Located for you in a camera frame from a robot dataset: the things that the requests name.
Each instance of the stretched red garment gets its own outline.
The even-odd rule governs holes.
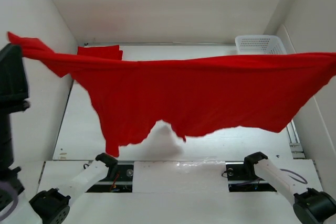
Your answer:
[[[89,92],[113,156],[119,146],[141,143],[158,120],[183,139],[237,126],[280,132],[336,75],[335,53],[132,62],[121,61],[118,46],[66,55],[38,39],[8,36],[25,57],[60,77],[70,73]]]

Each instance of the basket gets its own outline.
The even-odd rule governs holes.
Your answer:
[[[281,39],[274,35],[242,35],[237,36],[235,41],[239,55],[286,54]]]

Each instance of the gray cable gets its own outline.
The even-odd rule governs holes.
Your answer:
[[[4,219],[6,219],[9,215],[11,215],[12,212],[14,212],[15,208],[17,207],[17,204],[19,203],[19,198],[17,196],[16,190],[8,182],[0,181],[0,190],[7,192],[12,197],[13,200],[13,204],[9,208],[9,210],[0,216],[0,222],[1,222]]]

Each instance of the table surface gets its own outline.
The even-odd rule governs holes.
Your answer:
[[[234,46],[121,46],[124,60],[192,59],[234,55]],[[184,143],[169,126],[158,122],[137,145],[120,148],[120,161],[242,160],[262,151],[270,157],[292,159],[287,129],[276,134],[237,127],[204,137],[187,137]],[[84,88],[74,83],[55,148],[54,160],[92,160],[104,152],[98,116]]]
[[[39,191],[63,184],[85,161],[48,161]],[[309,186],[322,190],[311,160],[275,159]],[[299,224],[285,198],[273,192],[229,193],[223,162],[136,162],[134,193],[86,193],[72,206],[68,223],[258,223]]]

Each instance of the red cloth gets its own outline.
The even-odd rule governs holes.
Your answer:
[[[280,132],[336,75],[335,53],[131,62],[117,46],[66,55],[8,36],[25,57],[60,77],[70,73],[89,92],[113,156],[118,146],[141,143],[158,120],[183,139],[237,126]]]

